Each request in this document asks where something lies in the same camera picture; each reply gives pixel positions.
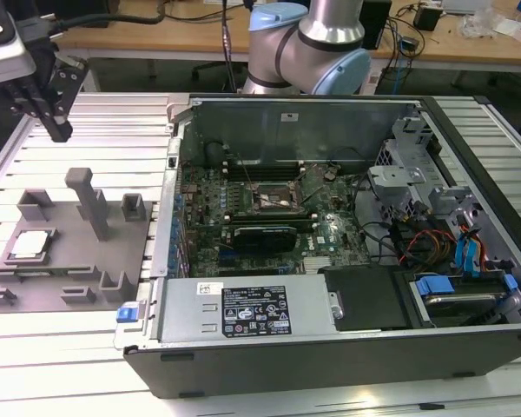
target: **power supply label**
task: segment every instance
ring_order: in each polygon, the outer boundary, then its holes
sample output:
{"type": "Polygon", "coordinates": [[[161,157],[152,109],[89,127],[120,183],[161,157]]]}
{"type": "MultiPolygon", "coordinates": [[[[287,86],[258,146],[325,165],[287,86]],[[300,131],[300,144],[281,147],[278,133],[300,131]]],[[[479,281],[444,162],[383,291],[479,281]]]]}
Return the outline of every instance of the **power supply label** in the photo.
{"type": "Polygon", "coordinates": [[[286,287],[224,288],[222,333],[226,337],[291,334],[286,287]]]}

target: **desk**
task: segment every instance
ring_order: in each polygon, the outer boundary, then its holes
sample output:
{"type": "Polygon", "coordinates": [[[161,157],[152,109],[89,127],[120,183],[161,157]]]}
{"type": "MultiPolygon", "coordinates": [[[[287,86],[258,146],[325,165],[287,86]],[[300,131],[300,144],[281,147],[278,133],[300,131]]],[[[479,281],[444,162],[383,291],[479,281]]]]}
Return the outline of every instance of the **desk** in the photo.
{"type": "MultiPolygon", "coordinates": [[[[412,0],[394,0],[392,13],[412,0]]],[[[513,17],[518,0],[496,0],[499,13],[513,17]]],[[[153,16],[156,0],[121,0],[120,11],[137,16],[153,16]]],[[[220,6],[206,5],[200,0],[176,2],[167,6],[167,12],[178,17],[193,17],[211,13],[220,6]]],[[[232,34],[233,59],[246,62],[249,47],[249,12],[231,10],[229,28],[232,34]]],[[[403,18],[412,22],[414,13],[403,18]]],[[[499,35],[493,39],[464,39],[458,32],[460,17],[442,17],[433,32],[424,32],[426,47],[412,64],[413,68],[429,70],[481,70],[493,72],[521,72],[521,43],[499,35]]],[[[401,33],[411,31],[400,23],[401,33]]],[[[392,54],[388,30],[377,50],[371,51],[371,74],[363,88],[364,94],[373,94],[380,71],[392,54]]],[[[222,61],[220,23],[190,24],[165,20],[156,26],[130,23],[112,23],[107,29],[77,28],[58,40],[62,53],[82,58],[142,58],[222,61]]],[[[93,90],[93,77],[86,82],[93,90]]]]}

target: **cpu socket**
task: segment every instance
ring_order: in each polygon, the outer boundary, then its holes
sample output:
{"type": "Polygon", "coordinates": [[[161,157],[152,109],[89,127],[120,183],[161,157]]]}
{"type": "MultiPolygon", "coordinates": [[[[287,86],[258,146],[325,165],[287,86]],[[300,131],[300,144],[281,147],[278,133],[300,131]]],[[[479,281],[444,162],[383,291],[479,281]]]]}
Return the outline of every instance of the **cpu socket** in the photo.
{"type": "Polygon", "coordinates": [[[300,187],[294,182],[257,182],[253,184],[253,211],[260,213],[301,213],[300,187]]]}

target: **aluminum workbench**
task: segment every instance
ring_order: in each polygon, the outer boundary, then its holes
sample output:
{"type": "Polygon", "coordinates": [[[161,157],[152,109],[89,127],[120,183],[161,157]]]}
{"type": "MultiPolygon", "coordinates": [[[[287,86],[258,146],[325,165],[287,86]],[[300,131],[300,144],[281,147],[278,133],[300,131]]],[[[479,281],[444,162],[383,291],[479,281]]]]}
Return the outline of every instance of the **aluminum workbench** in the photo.
{"type": "MultiPolygon", "coordinates": [[[[75,134],[65,144],[54,144],[24,118],[0,155],[0,254],[25,188],[45,188],[53,200],[76,199],[63,184],[70,167],[91,168],[93,185],[107,199],[138,192],[158,202],[169,145],[167,97],[80,95],[70,116],[75,134]]],[[[521,215],[521,137],[491,105],[438,100],[521,215]]],[[[445,164],[462,182],[452,160],[445,164]]],[[[148,292],[155,226],[153,215],[138,298],[148,292]]],[[[113,348],[114,331],[114,311],[0,314],[0,415],[521,415],[521,358],[485,377],[158,400],[113,348]],[[445,409],[423,411],[422,403],[445,409]]]]}

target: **floor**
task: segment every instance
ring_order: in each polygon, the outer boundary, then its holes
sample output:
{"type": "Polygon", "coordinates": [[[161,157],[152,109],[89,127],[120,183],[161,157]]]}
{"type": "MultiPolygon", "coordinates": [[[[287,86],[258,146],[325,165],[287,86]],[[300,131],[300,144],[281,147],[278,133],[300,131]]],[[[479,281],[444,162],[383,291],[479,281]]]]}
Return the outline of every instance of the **floor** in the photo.
{"type": "MultiPolygon", "coordinates": [[[[96,59],[91,63],[96,69],[102,91],[194,91],[220,92],[226,79],[224,66],[205,69],[199,80],[191,79],[191,69],[200,63],[186,61],[157,62],[158,77],[148,77],[147,63],[144,60],[127,60],[120,66],[114,59],[96,59]]],[[[489,73],[467,72],[458,87],[450,81],[455,73],[445,70],[414,69],[404,82],[399,83],[399,94],[431,96],[486,96],[516,128],[521,126],[521,74],[500,74],[496,85],[488,84],[489,73]]],[[[243,83],[247,72],[237,75],[243,83]]],[[[391,94],[395,75],[383,80],[378,94],[391,94]]],[[[7,106],[0,103],[0,149],[16,126],[17,117],[10,114],[7,106]]]]}

